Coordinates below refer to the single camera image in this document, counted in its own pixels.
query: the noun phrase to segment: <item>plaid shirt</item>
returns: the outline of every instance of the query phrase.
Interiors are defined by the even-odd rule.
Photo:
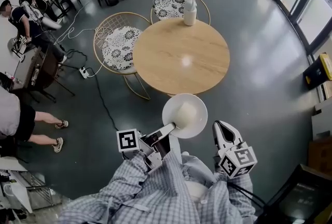
[[[117,169],[109,184],[99,193],[78,198],[62,211],[58,223],[253,223],[251,201],[227,181],[252,191],[248,175],[229,180],[215,173],[214,182],[200,202],[189,195],[173,152],[163,166],[147,174],[144,155],[137,153]]]

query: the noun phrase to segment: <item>person's leg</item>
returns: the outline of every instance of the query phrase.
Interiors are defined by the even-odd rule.
[[[36,111],[35,121],[43,121],[46,123],[53,123],[58,125],[62,124],[62,121],[54,117],[52,114],[44,113],[42,111]]]
[[[46,123],[55,124],[56,128],[64,128],[68,126],[68,121],[60,120],[54,117],[52,114],[44,113],[42,111],[36,111],[35,121],[43,121]]]
[[[57,22],[58,20],[58,17],[57,15],[54,13],[53,9],[47,5],[47,8],[45,10],[45,14],[48,15],[48,17],[53,20],[54,22]]]
[[[46,33],[40,34],[38,37],[32,37],[32,43],[36,46],[41,47],[43,53],[47,51],[47,48],[51,48],[56,60],[62,62],[64,53],[60,51],[47,37]]]
[[[47,135],[31,135],[29,142],[38,144],[38,145],[57,145],[58,142],[56,139],[49,138]]]
[[[59,153],[63,145],[63,139],[61,137],[53,139],[49,138],[47,135],[31,135],[28,142],[38,145],[52,145],[55,153]]]

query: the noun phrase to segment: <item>trash bin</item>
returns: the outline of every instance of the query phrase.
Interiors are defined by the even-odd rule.
[[[332,62],[326,53],[320,56],[304,71],[306,85],[309,89],[317,88],[327,80],[332,80]]]

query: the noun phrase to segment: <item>white bowl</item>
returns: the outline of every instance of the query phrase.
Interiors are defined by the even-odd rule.
[[[172,122],[172,117],[185,102],[191,104],[196,109],[196,115],[190,125],[183,129],[177,127],[171,132],[172,135],[178,138],[191,138],[198,135],[203,131],[208,121],[208,110],[200,98],[192,94],[178,94],[170,98],[162,110],[162,122],[164,125]]]

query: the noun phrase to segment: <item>person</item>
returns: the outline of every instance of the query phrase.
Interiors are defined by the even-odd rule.
[[[35,121],[54,124],[57,129],[66,128],[69,125],[68,121],[59,120],[49,113],[35,111],[0,86],[0,132],[6,136],[14,136],[20,141],[51,145],[55,153],[59,153],[62,149],[63,138],[53,139],[47,135],[33,134]]]
[[[61,212],[58,223],[253,223],[248,197],[228,182],[252,192],[248,175],[228,179],[212,173],[197,157],[171,150],[163,165],[148,175],[145,155],[125,160],[99,193],[78,198]]]
[[[29,15],[22,7],[13,8],[9,0],[4,0],[0,5],[0,13],[8,17],[8,21],[14,25],[18,34],[26,37],[26,44],[34,44],[41,47],[43,53],[51,48],[55,58],[59,63],[64,63],[67,57],[60,51],[47,37],[46,32],[33,20],[29,20]]]
[[[54,22],[58,21],[57,15],[45,0],[19,0],[19,4],[21,5],[23,1],[27,1],[31,6],[36,7],[42,13],[47,14]]]

